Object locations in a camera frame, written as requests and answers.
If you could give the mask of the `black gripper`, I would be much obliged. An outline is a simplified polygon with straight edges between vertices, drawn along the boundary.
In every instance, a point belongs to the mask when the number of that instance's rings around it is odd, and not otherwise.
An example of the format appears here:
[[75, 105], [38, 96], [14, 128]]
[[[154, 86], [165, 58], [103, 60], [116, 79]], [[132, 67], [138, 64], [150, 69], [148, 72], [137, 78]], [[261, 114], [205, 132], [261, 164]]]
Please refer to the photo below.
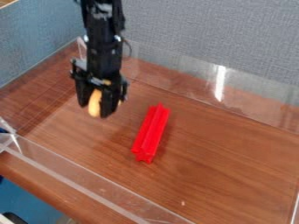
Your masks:
[[89, 96], [94, 89], [106, 88], [101, 91], [99, 117], [108, 118], [117, 110], [118, 101], [126, 100], [126, 78], [120, 72], [91, 73], [83, 59], [71, 58], [69, 63], [69, 77], [74, 80], [78, 105], [81, 107], [87, 105]]

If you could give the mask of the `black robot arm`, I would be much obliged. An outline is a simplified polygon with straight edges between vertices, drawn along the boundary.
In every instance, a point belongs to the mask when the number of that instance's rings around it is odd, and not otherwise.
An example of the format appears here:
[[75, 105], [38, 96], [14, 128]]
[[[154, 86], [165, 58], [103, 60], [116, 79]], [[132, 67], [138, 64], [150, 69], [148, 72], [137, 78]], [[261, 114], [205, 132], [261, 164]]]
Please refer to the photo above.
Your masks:
[[78, 105], [90, 116], [108, 118], [126, 100], [128, 81], [121, 75], [121, 31], [125, 17], [121, 0], [73, 0], [79, 7], [85, 29], [86, 58], [70, 60]]

